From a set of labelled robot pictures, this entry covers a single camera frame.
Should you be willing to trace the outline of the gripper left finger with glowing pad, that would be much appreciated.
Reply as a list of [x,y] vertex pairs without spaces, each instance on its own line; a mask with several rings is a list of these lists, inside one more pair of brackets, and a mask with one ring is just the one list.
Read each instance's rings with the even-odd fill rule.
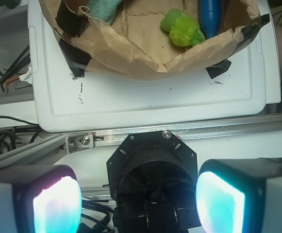
[[75,233],[81,211],[69,166],[0,166],[0,233]]

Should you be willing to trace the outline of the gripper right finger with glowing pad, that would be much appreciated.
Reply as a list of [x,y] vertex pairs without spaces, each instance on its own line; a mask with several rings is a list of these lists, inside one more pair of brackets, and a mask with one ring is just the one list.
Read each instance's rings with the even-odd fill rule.
[[282,233],[282,158],[207,160],[196,204],[207,233]]

